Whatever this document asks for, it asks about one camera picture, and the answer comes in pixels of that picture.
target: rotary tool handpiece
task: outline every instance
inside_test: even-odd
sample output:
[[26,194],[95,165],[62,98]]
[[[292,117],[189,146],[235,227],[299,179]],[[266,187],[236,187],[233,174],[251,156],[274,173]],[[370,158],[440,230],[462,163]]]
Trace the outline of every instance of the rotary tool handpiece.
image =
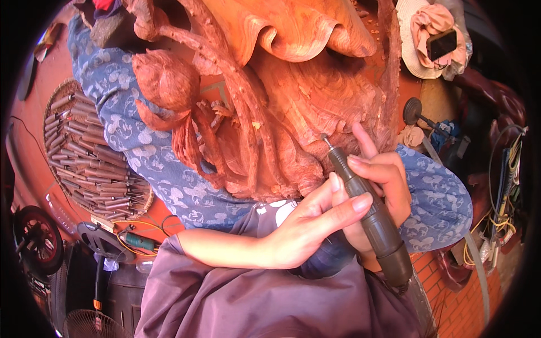
[[321,139],[330,147],[329,159],[337,174],[343,179],[347,194],[350,197],[359,196],[366,192],[372,194],[374,202],[361,219],[362,228],[374,249],[381,270],[387,278],[387,283],[393,287],[406,285],[413,274],[413,267],[389,210],[376,194],[370,182],[359,177],[347,165],[347,156],[342,148],[332,146],[325,134],[321,135]]

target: hand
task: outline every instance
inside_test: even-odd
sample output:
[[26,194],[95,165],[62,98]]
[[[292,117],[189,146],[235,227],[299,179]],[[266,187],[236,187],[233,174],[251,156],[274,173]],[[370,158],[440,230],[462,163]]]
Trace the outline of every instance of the hand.
[[[411,213],[411,194],[407,186],[402,159],[395,152],[378,154],[374,142],[360,123],[353,124],[353,134],[359,141],[362,157],[349,155],[347,164],[357,175],[371,181],[379,197],[385,196],[385,205],[399,228]],[[333,206],[349,199],[344,182],[338,175],[331,173],[329,181],[332,183]],[[361,260],[365,261],[365,268],[372,271],[380,270],[360,222],[345,227],[344,234],[359,252]]]
[[372,195],[366,193],[335,203],[342,196],[333,196],[331,181],[327,180],[311,192],[291,212],[277,230],[261,238],[259,248],[264,252],[266,268],[291,269],[303,264],[333,232],[358,222],[372,205]]

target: blue fabric with white print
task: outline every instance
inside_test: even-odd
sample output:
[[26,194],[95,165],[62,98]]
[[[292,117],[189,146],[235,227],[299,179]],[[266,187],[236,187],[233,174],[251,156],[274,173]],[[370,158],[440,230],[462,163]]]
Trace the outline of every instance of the blue fabric with white print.
[[[230,231],[254,201],[214,189],[175,157],[170,132],[153,131],[141,122],[136,99],[154,112],[161,108],[141,94],[131,54],[94,46],[79,15],[68,29],[74,78],[95,101],[111,148],[125,153],[131,168],[150,182],[156,196],[186,228]],[[400,227],[408,251],[434,250],[457,242],[469,229],[473,214],[464,185],[448,169],[412,149],[398,145],[396,152],[404,162],[412,194],[411,216]]]

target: carved wooden flower bud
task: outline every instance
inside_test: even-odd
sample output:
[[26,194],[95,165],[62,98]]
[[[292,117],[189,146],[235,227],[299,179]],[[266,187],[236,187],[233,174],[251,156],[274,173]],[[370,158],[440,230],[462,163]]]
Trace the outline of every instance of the carved wooden flower bud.
[[158,107],[190,110],[199,96],[199,73],[170,51],[148,50],[131,59],[143,95]]

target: wood grain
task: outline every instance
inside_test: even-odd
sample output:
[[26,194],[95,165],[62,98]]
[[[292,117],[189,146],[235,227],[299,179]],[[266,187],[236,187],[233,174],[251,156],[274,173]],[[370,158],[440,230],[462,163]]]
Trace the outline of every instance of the wood grain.
[[233,58],[245,65],[257,44],[289,62],[303,62],[325,46],[347,56],[376,51],[349,0],[203,0],[222,28]]
[[[400,38],[391,0],[380,0],[377,18],[364,14],[379,21],[379,43],[349,1],[179,0],[192,32],[172,26],[151,0],[126,1],[139,37],[196,51],[194,65],[165,51],[134,56],[142,93],[171,114],[136,104],[150,128],[173,129],[177,158],[215,188],[264,201],[306,196],[332,170],[319,134],[358,154],[355,121],[380,151],[396,146]],[[199,101],[199,74],[222,74],[232,109]]]

